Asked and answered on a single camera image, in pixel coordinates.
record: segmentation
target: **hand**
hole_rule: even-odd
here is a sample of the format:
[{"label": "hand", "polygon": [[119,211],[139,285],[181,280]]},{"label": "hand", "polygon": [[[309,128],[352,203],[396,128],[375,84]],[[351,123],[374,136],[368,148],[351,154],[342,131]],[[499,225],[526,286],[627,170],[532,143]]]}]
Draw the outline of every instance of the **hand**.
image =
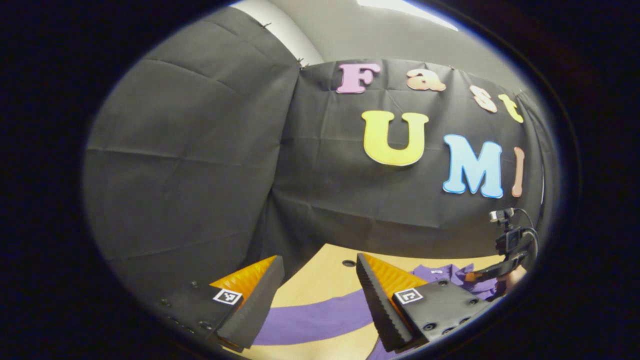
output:
[{"label": "hand", "polygon": [[522,267],[522,265],[518,265],[517,268],[515,268],[513,271],[511,271],[510,273],[503,275],[503,276],[498,276],[498,278],[496,278],[496,280],[498,281],[505,281],[506,282],[506,291],[505,294],[509,293],[509,291],[511,291],[511,289],[513,288],[513,286],[515,284],[518,283],[518,281],[520,281],[522,279],[522,277],[527,273],[526,270],[524,270],[524,268]]}]

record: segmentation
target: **pink letter f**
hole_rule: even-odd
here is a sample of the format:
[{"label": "pink letter f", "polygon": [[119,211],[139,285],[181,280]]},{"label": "pink letter f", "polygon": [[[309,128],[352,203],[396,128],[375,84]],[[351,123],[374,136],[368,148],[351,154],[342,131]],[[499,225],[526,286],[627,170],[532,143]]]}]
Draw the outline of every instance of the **pink letter f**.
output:
[{"label": "pink letter f", "polygon": [[373,81],[373,73],[371,71],[380,72],[378,64],[342,64],[342,85],[335,91],[338,94],[360,94],[366,89],[360,86],[360,80],[365,84],[371,84]]}]

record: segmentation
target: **white wall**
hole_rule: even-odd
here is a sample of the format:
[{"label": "white wall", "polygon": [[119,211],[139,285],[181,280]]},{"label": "white wall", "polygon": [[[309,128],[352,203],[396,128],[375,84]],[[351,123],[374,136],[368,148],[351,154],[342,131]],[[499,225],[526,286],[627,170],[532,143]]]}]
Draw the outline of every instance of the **white wall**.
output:
[{"label": "white wall", "polygon": [[324,63],[312,42],[279,7],[267,0],[242,0],[231,7],[247,13],[263,25],[271,23],[267,30],[274,34],[296,59],[304,58],[302,65]]},{"label": "white wall", "polygon": [[451,65],[515,93],[529,87],[509,61],[462,26],[456,32],[420,17],[363,7],[356,0],[270,1],[298,24],[325,61],[417,60]]}]

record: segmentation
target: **screw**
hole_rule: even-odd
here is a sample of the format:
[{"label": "screw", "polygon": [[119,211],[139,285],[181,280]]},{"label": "screw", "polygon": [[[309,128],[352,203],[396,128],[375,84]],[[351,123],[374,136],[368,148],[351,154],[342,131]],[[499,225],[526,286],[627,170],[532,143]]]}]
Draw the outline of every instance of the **screw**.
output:
[{"label": "screw", "polygon": [[198,322],[198,325],[203,329],[213,330],[213,326],[208,322]]}]

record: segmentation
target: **foam letter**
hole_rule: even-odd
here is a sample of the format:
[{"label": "foam letter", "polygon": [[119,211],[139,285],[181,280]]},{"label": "foam letter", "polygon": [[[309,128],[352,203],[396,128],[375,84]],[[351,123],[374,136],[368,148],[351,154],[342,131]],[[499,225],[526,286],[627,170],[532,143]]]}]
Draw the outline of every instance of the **foam letter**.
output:
[{"label": "foam letter", "polygon": [[480,193],[485,197],[499,199],[503,191],[500,186],[500,154],[502,147],[495,142],[485,142],[476,158],[471,145],[464,136],[445,135],[444,142],[451,150],[451,166],[449,180],[442,188],[449,193],[463,193],[466,186],[462,181],[462,172],[467,175],[467,183],[471,193],[476,193],[484,177],[484,185]]},{"label": "foam letter", "polygon": [[438,74],[431,70],[409,70],[406,75],[409,76],[406,84],[414,90],[442,91],[447,88],[447,85],[444,85],[438,78]]},{"label": "foam letter", "polygon": [[339,94],[361,94],[366,88],[360,86],[360,80],[365,84],[371,84],[373,81],[373,73],[371,71],[380,72],[378,64],[342,64],[342,85],[335,91]]},{"label": "foam letter", "polygon": [[362,118],[364,128],[364,151],[378,163],[398,167],[411,165],[424,153],[424,124],[429,118],[418,113],[404,113],[402,119],[409,125],[409,144],[402,150],[392,149],[388,144],[389,122],[394,114],[388,111],[365,111]]},{"label": "foam letter", "polygon": [[514,147],[513,152],[516,154],[516,178],[513,181],[511,195],[513,197],[522,196],[522,172],[524,171],[524,151],[519,147]]},{"label": "foam letter", "polygon": [[480,105],[482,109],[489,111],[490,113],[498,112],[498,107],[496,107],[495,103],[491,101],[491,95],[486,92],[485,89],[479,88],[475,85],[471,85],[469,90],[474,94],[474,99]]},{"label": "foam letter", "polygon": [[524,120],[522,119],[522,117],[516,112],[516,108],[518,107],[518,105],[516,105],[515,102],[513,102],[509,96],[507,96],[506,94],[502,94],[502,95],[498,95],[498,99],[502,100],[502,102],[504,102],[504,105],[507,108],[507,111],[509,112],[509,115],[511,115],[511,117],[513,117],[513,120],[519,122],[519,123],[523,123]]}]

